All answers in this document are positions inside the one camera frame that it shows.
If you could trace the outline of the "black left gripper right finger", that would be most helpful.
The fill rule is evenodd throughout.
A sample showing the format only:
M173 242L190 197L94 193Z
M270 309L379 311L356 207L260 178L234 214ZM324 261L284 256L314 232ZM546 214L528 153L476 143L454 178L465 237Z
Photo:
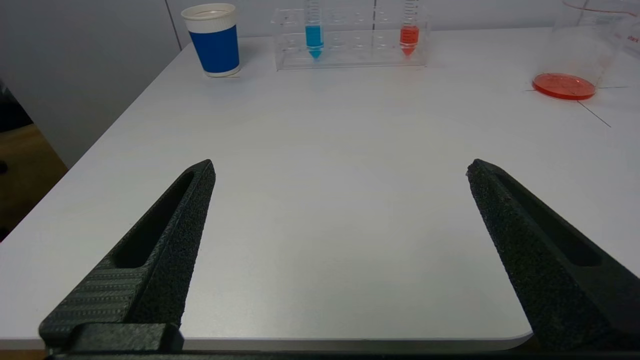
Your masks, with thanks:
M638 276L502 168L475 159L466 175L542 348L637 353Z

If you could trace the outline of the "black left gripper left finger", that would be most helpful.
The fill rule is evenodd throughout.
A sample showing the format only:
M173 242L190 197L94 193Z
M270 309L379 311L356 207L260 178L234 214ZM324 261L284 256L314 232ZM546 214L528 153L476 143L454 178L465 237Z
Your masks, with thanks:
M179 325L217 175L188 167L39 325L60 348L88 323Z

